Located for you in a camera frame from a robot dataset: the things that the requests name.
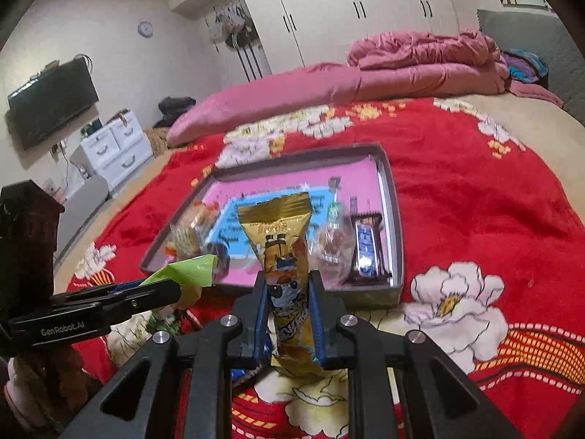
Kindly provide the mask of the black green-pea snack packet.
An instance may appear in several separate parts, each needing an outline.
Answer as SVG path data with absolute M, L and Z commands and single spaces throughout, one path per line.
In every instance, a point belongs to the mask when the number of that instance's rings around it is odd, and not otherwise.
M 188 335 L 198 330 L 198 325 L 193 321 L 188 310 L 174 309 L 165 313 L 163 310 L 152 311 L 152 315 L 146 323 L 146 331 L 155 334 L 156 331 L 167 331 L 174 337 Z

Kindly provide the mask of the green and yellow snack packet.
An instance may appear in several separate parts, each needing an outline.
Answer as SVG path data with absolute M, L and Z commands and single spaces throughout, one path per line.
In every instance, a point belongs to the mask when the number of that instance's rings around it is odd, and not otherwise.
M 181 297 L 174 304 L 177 309 L 188 309 L 201 297 L 202 289 L 212 286 L 218 257 L 207 254 L 167 264 L 141 282 L 141 286 L 160 281 L 173 281 L 181 287 Z

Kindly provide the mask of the orange-edged cracker packet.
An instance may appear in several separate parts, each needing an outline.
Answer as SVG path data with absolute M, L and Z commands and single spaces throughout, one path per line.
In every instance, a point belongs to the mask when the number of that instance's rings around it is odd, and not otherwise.
M 220 213 L 217 201 L 194 201 L 170 224 L 170 235 L 165 243 L 165 254 L 174 260 L 186 260 L 203 253 L 204 241 Z

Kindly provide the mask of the yellow cartoon snack packet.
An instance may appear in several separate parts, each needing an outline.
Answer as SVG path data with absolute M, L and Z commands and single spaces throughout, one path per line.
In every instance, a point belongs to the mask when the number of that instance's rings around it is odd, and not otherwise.
M 312 218 L 307 192 L 238 209 L 238 220 L 261 263 L 268 286 L 277 353 L 273 364 L 291 376 L 324 378 L 308 306 L 306 232 Z

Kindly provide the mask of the Snickers bar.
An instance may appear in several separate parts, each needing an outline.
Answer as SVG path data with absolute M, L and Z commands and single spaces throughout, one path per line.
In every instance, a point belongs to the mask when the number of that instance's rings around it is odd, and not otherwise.
M 355 235 L 355 248 L 349 278 L 355 282 L 383 282 L 390 278 L 385 267 L 381 238 L 383 216 L 365 212 L 350 216 Z

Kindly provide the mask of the clear-wrapped red snack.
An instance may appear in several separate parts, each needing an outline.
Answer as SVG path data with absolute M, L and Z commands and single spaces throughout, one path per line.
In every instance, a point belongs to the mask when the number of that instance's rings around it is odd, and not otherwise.
M 308 265 L 319 271 L 323 284 L 337 286 L 348 278 L 355 250 L 355 234 L 345 206 L 333 201 L 326 219 L 308 243 Z

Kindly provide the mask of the blue Oreo packet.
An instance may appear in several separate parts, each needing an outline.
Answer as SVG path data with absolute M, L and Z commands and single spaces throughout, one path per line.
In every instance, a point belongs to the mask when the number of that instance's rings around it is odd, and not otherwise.
M 232 386 L 239 386 L 242 383 L 248 382 L 249 379 L 253 379 L 254 376 L 258 376 L 259 373 L 270 366 L 272 358 L 273 347 L 272 343 L 267 341 L 265 343 L 263 354 L 258 366 L 254 369 L 232 369 L 230 371 Z

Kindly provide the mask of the white drawer cabinet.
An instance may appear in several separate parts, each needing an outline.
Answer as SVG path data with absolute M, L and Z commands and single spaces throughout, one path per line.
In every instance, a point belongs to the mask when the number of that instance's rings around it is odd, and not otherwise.
M 153 158 L 151 143 L 132 110 L 119 112 L 82 139 L 71 155 L 71 161 L 88 176 L 103 177 L 110 193 Z

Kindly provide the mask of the dark clothes pile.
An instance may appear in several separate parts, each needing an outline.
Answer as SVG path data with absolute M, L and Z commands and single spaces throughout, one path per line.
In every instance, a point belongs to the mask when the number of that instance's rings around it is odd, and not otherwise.
M 196 100 L 192 97 L 166 97 L 158 104 L 162 117 L 154 124 L 154 127 L 170 128 L 178 117 L 188 112 L 195 104 Z

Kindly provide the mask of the hanging bags and hats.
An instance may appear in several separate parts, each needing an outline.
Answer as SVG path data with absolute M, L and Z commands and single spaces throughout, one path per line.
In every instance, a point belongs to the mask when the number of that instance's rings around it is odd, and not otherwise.
M 245 49 L 260 40 L 253 19 L 239 3 L 228 4 L 215 14 L 211 37 L 233 50 Z

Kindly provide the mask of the white wardrobe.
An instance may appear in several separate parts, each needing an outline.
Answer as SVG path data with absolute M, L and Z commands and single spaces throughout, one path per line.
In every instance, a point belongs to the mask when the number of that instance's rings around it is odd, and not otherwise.
M 167 0 L 196 16 L 219 0 Z M 451 0 L 244 0 L 274 74 L 346 60 L 352 42 L 393 31 L 458 33 Z

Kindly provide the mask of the pink folded duvet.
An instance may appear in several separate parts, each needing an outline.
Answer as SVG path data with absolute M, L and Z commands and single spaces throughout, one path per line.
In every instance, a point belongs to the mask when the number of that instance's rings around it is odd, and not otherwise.
M 514 80 L 495 41 L 479 31 L 383 33 L 353 42 L 346 64 L 299 67 L 212 94 L 177 118 L 167 145 L 317 105 L 506 91 L 563 105 L 548 89 Z

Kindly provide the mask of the colourful folded clothes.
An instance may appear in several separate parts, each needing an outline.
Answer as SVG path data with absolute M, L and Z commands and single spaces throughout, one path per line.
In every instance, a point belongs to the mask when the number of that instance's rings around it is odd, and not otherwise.
M 538 55 L 527 50 L 508 49 L 503 51 L 503 57 L 511 79 L 548 88 L 548 66 Z

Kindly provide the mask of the grey padded headboard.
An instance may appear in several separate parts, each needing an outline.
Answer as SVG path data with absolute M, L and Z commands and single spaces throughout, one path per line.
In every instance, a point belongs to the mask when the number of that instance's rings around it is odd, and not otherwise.
M 564 110 L 584 124 L 584 57 L 557 17 L 527 12 L 477 10 L 480 30 L 501 50 L 527 50 L 548 66 L 548 89 Z

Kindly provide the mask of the black wall television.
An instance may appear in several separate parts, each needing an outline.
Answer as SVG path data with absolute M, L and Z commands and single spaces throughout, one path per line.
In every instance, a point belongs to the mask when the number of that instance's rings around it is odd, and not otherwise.
M 24 150 L 43 143 L 99 101 L 84 59 L 41 72 L 7 99 L 11 127 Z

